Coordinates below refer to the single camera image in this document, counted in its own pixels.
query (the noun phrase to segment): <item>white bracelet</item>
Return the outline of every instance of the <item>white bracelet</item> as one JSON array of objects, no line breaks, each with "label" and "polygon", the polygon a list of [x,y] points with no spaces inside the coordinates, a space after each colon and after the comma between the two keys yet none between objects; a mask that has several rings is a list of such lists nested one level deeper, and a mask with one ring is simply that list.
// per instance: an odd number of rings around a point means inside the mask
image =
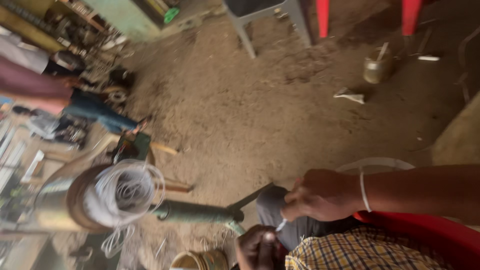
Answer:
[{"label": "white bracelet", "polygon": [[361,197],[363,199],[363,203],[365,204],[365,208],[367,211],[371,212],[372,209],[370,208],[370,205],[368,204],[367,200],[367,193],[365,192],[365,184],[363,183],[363,168],[360,167],[360,189],[361,189]]}]

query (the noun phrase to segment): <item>blue jeans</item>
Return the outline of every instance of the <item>blue jeans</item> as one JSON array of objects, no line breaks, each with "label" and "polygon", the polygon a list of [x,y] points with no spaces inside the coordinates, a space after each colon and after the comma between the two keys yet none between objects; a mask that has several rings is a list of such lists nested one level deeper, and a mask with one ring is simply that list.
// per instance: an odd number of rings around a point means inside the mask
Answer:
[{"label": "blue jeans", "polygon": [[133,130],[138,125],[136,121],[116,113],[93,93],[75,89],[71,101],[72,103],[63,109],[64,113],[98,121],[110,132]]}]

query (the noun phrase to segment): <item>red plastic chair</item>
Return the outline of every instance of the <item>red plastic chair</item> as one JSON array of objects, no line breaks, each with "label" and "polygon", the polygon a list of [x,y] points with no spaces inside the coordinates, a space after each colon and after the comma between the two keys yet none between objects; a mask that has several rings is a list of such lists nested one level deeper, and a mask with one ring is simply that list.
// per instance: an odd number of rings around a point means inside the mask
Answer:
[{"label": "red plastic chair", "polygon": [[480,268],[480,233],[460,223],[430,215],[357,212],[356,219],[406,233],[431,246],[452,264],[454,269]]},{"label": "red plastic chair", "polygon": [[[320,37],[328,36],[328,7],[330,0],[317,0],[317,19]],[[422,0],[402,1],[402,34],[413,35],[417,27]]]}]

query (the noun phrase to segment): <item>gray trousers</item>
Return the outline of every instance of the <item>gray trousers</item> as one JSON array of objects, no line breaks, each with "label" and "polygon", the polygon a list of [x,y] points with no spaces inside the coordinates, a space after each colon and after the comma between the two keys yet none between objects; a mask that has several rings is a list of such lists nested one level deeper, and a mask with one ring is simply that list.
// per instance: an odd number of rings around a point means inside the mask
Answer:
[{"label": "gray trousers", "polygon": [[[286,204],[284,196],[287,192],[280,186],[273,186],[258,196],[257,213],[261,224],[277,227],[282,222],[280,209]],[[302,237],[322,237],[333,233],[344,233],[361,224],[352,216],[337,221],[318,221],[310,217],[300,217],[293,222],[288,222],[278,234],[278,238],[288,251],[292,251],[300,244]]]}]

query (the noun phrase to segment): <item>dirt floor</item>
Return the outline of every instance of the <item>dirt floor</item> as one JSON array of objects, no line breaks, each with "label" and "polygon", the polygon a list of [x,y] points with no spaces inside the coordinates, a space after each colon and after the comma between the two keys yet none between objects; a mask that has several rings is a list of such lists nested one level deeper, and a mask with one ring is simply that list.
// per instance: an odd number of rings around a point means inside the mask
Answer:
[{"label": "dirt floor", "polygon": [[[479,5],[444,0],[425,7],[420,23],[436,21],[421,24],[402,52],[399,2],[332,1],[330,37],[316,38],[309,49],[288,19],[255,21],[254,60],[227,17],[211,18],[199,28],[138,45],[125,59],[137,73],[128,112],[135,119],[153,114],[146,129],[153,140],[181,150],[176,156],[155,152],[165,176],[195,187],[188,195],[168,193],[170,199],[227,206],[267,183],[290,186],[310,168],[334,169],[366,157],[426,166],[429,147],[464,106],[461,87],[454,84],[462,73],[457,49],[480,23]],[[407,57],[417,52],[429,26],[433,34],[424,52],[441,54],[441,60]],[[368,84],[363,60],[386,41],[401,59],[387,82]],[[473,40],[469,48],[478,44]],[[469,49],[467,59],[478,53]],[[475,63],[469,68],[478,69]],[[473,94],[475,76],[468,83]],[[332,98],[342,87],[365,93],[367,103]],[[244,210],[248,228],[256,223],[254,204]],[[123,267],[134,269],[138,258],[148,270],[167,269],[177,253],[202,251],[203,237],[211,248],[218,233],[220,248],[221,229],[145,217],[123,250]],[[227,238],[224,244],[230,265],[232,243]]]}]

